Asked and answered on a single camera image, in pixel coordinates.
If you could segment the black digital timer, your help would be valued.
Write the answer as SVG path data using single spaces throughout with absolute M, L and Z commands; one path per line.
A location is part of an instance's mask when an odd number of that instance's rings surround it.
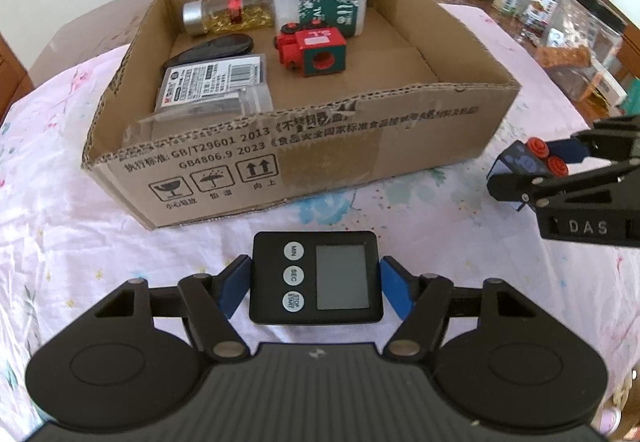
M 263 325 L 381 321 L 375 233 L 260 232 L 253 243 L 250 319 Z

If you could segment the brown cardboard box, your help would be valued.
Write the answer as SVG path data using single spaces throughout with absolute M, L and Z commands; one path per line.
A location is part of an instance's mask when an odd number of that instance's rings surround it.
M 343 72 L 305 78 L 285 69 L 273 31 L 257 29 L 269 111 L 195 118 L 144 139 L 134 126 L 154 111 L 163 63 L 193 45 L 178 24 L 185 1 L 152 1 L 82 150 L 82 168 L 149 229 L 476 157 L 520 89 L 434 0 L 368 0 Z

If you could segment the black oval case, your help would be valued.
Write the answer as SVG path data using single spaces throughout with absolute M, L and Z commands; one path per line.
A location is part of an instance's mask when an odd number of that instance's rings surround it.
M 224 59 L 249 54 L 254 48 L 253 39 L 245 33 L 231 33 L 212 38 L 192 46 L 163 63 L 163 69 L 195 64 L 196 62 Z

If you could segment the wooden chair at left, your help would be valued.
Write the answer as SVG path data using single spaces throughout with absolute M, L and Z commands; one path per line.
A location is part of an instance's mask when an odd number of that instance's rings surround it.
M 0 35 L 0 117 L 4 119 L 10 107 L 34 89 L 32 79 L 11 47 Z

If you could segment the white medical bottle green label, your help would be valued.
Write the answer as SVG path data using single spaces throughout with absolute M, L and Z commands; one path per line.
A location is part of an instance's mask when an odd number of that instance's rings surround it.
M 363 32 L 367 0 L 272 0 L 274 25 L 308 24 L 313 19 L 337 28 L 344 38 Z

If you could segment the large clear jar black lid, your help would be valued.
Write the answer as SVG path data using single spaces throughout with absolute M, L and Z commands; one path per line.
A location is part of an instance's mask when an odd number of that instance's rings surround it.
M 539 47 L 587 46 L 591 66 L 544 70 L 571 100 L 584 99 L 598 88 L 606 90 L 613 80 L 608 67 L 622 46 L 626 27 L 626 21 L 601 0 L 559 0 Z

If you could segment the snack bar package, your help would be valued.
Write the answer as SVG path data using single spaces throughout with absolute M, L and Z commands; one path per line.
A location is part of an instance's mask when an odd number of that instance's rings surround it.
M 542 68 L 591 66 L 591 54 L 587 46 L 551 47 L 541 46 L 536 52 L 536 61 Z

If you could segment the clear plastic lead refill box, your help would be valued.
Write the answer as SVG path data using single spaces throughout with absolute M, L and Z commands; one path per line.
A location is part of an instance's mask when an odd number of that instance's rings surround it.
M 264 54 L 244 55 L 168 67 L 155 112 L 269 113 L 273 110 Z

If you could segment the glass bottle with gold capsules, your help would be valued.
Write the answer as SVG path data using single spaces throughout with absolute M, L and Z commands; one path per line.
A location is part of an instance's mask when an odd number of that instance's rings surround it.
M 272 0 L 196 0 L 183 5 L 190 35 L 224 34 L 273 26 Z

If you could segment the red toy train block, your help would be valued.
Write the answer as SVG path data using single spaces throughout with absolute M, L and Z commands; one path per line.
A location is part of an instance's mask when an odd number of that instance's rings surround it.
M 344 36 L 320 19 L 311 19 L 306 24 L 284 24 L 273 44 L 280 64 L 302 76 L 341 73 L 346 69 Z

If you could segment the dark blue toy block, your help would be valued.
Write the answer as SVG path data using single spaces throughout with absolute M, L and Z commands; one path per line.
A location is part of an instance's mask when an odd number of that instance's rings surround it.
M 566 162 L 552 155 L 545 141 L 532 137 L 515 141 L 498 154 L 486 177 L 487 190 L 492 198 L 521 211 L 533 202 L 534 180 L 559 179 L 568 173 Z

